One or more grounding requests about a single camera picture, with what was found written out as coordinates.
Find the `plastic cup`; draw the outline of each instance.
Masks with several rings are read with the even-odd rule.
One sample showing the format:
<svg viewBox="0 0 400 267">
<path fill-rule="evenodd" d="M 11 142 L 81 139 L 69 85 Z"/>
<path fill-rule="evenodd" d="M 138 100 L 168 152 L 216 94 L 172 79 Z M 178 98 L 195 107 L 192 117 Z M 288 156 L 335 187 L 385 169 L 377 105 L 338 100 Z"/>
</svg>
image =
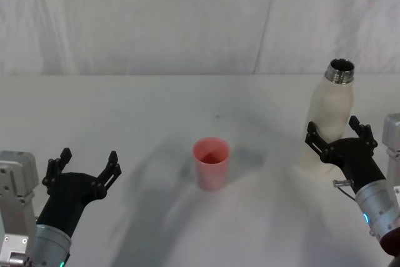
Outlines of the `plastic cup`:
<svg viewBox="0 0 400 267">
<path fill-rule="evenodd" d="M 228 177 L 231 148 L 221 138 L 203 138 L 193 146 L 197 183 L 206 191 L 216 191 L 225 186 Z"/>
</svg>

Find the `water bottle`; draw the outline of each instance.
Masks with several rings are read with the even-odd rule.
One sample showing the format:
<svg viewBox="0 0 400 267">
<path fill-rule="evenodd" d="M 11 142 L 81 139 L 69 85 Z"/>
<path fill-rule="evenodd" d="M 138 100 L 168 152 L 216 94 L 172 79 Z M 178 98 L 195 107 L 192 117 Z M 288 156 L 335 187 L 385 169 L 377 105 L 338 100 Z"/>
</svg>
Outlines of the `water bottle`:
<svg viewBox="0 0 400 267">
<path fill-rule="evenodd" d="M 303 131 L 313 121 L 319 135 L 327 143 L 341 139 L 353 106 L 354 65 L 347 59 L 334 59 L 327 67 L 322 81 L 311 97 L 310 108 Z M 319 156 L 304 143 L 300 165 L 312 172 L 327 173 L 334 165 L 324 164 Z"/>
</svg>

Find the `metal bottle neck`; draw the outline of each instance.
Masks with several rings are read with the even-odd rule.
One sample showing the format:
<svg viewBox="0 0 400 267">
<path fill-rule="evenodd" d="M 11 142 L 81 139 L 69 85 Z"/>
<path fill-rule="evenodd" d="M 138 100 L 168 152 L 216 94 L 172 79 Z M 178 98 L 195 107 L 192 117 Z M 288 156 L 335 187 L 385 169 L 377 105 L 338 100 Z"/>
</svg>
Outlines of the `metal bottle neck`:
<svg viewBox="0 0 400 267">
<path fill-rule="evenodd" d="M 334 59 L 325 72 L 327 80 L 334 84 L 348 84 L 354 79 L 354 65 L 347 59 Z"/>
</svg>

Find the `white curtain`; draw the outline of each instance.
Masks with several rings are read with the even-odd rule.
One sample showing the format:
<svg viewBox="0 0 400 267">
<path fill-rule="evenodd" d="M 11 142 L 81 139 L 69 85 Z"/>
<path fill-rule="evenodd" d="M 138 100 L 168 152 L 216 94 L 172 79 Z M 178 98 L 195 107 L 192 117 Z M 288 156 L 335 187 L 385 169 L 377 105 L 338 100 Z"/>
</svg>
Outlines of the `white curtain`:
<svg viewBox="0 0 400 267">
<path fill-rule="evenodd" d="M 398 0 L 0 0 L 5 74 L 399 72 Z"/>
</svg>

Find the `white table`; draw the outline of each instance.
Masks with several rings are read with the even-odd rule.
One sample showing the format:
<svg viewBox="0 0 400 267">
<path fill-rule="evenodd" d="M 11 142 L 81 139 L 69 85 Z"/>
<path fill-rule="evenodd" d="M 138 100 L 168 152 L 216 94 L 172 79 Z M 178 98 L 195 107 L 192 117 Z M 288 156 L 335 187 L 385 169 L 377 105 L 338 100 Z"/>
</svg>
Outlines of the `white table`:
<svg viewBox="0 0 400 267">
<path fill-rule="evenodd" d="M 47 160 L 70 147 L 65 172 L 97 175 L 115 149 L 122 176 L 91 203 L 73 236 L 70 267 L 386 266 L 358 206 L 332 187 L 336 169 L 295 165 L 320 76 L 35 77 L 0 81 L 0 149 Z M 400 111 L 400 76 L 358 75 L 353 113 L 381 140 Z M 226 138 L 231 183 L 193 182 L 191 146 Z M 387 157 L 375 155 L 386 173 Z M 47 195 L 35 190 L 37 213 Z"/>
</svg>

